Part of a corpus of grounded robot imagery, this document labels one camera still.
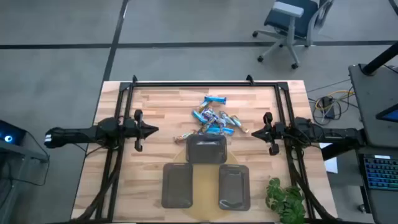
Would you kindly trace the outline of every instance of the black metal frame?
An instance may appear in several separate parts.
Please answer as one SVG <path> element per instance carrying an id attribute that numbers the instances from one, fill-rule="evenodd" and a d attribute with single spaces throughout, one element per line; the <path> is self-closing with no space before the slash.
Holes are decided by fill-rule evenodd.
<path id="1" fill-rule="evenodd" d="M 132 103 L 132 93 L 133 89 L 135 87 L 170 87 L 170 86 L 186 86 L 186 87 L 195 87 L 195 86 L 263 86 L 263 87 L 273 87 L 275 90 L 275 97 L 277 101 L 277 107 L 278 107 L 278 112 L 279 112 L 279 118 L 280 120 L 286 125 L 286 120 L 285 120 L 285 113 L 284 113 L 284 108 L 282 104 L 282 97 L 280 94 L 280 91 L 282 90 L 285 95 L 285 100 L 287 104 L 287 112 L 289 116 L 289 120 L 291 122 L 291 125 L 294 125 L 292 121 L 294 121 L 294 112 L 293 112 L 293 107 L 292 107 L 292 101 L 290 99 L 290 92 L 289 92 L 289 86 L 287 82 L 255 82 L 253 78 L 248 75 L 246 78 L 246 81 L 241 81 L 241 82 L 138 82 L 137 78 L 134 76 L 132 82 L 122 82 L 120 83 L 119 86 L 119 94 L 118 94 L 118 100 L 116 103 L 116 108 L 115 108 L 115 114 L 114 117 L 116 119 L 119 119 L 120 112 L 121 112 L 121 103 L 123 100 L 123 94 L 126 90 L 128 90 L 127 94 L 127 103 L 126 103 L 126 109 L 124 111 L 124 118 L 129 117 L 129 112 L 131 109 L 131 103 Z M 93 220 L 88 220 L 85 219 L 84 223 L 104 223 L 104 222 L 112 222 L 113 220 L 113 215 L 114 215 L 114 206 L 116 203 L 116 196 L 117 196 L 117 191 L 118 191 L 118 183 L 119 183 L 119 174 L 121 170 L 121 163 L 123 159 L 123 150 L 124 150 L 124 138 L 120 140 L 120 148 L 118 148 L 117 151 L 117 156 L 116 156 L 116 163 L 114 165 L 114 169 L 111 174 L 110 168 L 111 168 L 111 161 L 113 158 L 113 152 L 112 150 L 109 150 L 106 155 L 106 160 L 105 160 L 105 165 L 104 165 L 104 172 L 103 172 L 103 178 L 101 181 L 101 190 L 96 196 L 96 201 L 97 204 L 92 207 L 91 209 L 96 209 L 96 214 L 95 214 L 95 219 Z M 292 157 L 292 144 L 290 143 L 289 139 L 284 139 L 284 144 L 285 144 L 285 149 L 286 149 L 286 156 L 287 156 L 287 163 L 289 167 L 289 174 L 290 174 L 290 179 L 292 185 L 296 185 L 296 180 L 294 179 L 295 173 L 297 172 L 295 170 L 294 166 L 294 160 Z M 301 173 L 301 179 L 302 181 L 308 185 L 308 178 L 307 178 L 307 173 L 305 171 L 305 164 L 303 160 L 303 156 L 299 151 L 301 149 L 295 148 L 297 155 L 298 156 L 297 162 L 298 166 L 300 169 Z M 104 205 L 104 195 L 106 192 L 109 190 L 110 186 L 112 185 L 111 189 L 111 195 L 110 195 L 110 200 L 109 200 L 109 207 L 108 207 L 108 214 L 106 218 L 103 218 L 103 205 Z M 309 220 L 315 220 L 315 214 L 314 214 L 314 209 L 309 201 L 308 198 L 305 198 L 306 205 L 307 205 L 307 211 L 308 211 L 308 216 Z"/>

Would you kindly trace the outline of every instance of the wooden table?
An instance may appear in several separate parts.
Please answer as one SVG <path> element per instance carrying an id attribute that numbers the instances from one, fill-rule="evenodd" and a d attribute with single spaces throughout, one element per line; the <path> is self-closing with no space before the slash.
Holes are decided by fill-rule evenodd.
<path id="1" fill-rule="evenodd" d="M 310 106 L 303 81 L 288 81 L 290 96 L 295 116 L 311 118 Z M 114 116 L 119 82 L 104 82 L 95 123 Z M 172 162 L 175 156 L 185 149 L 177 145 L 173 137 L 200 127 L 192 116 L 205 95 L 226 96 L 226 105 L 216 105 L 215 110 L 224 110 L 235 114 L 245 127 L 251 131 L 244 134 L 236 130 L 228 151 L 239 164 L 250 170 L 251 208 L 247 212 L 230 212 L 229 215 L 212 222 L 277 222 L 279 217 L 265 205 L 268 181 L 278 177 L 283 186 L 290 184 L 284 144 L 278 141 L 280 153 L 270 156 L 269 145 L 250 135 L 252 131 L 264 126 L 262 116 L 266 111 L 279 120 L 277 103 L 272 87 L 152 87 L 134 88 L 131 114 L 134 110 L 144 112 L 144 121 L 159 127 L 159 131 L 149 136 L 144 142 L 144 150 L 134 149 L 134 139 L 126 141 L 118 196 L 116 199 L 114 222 L 199 222 L 181 209 L 164 209 L 160 205 L 162 195 L 162 168 Z M 90 144 L 90 152 L 98 145 Z M 99 150 L 86 158 L 78 192 L 73 208 L 72 218 L 78 217 L 91 203 L 100 189 L 103 174 L 105 150 Z M 326 175 L 322 154 L 315 147 L 305 150 L 305 165 L 310 188 L 320 203 L 335 217 L 336 208 Z M 107 200 L 104 212 L 108 210 Z"/>

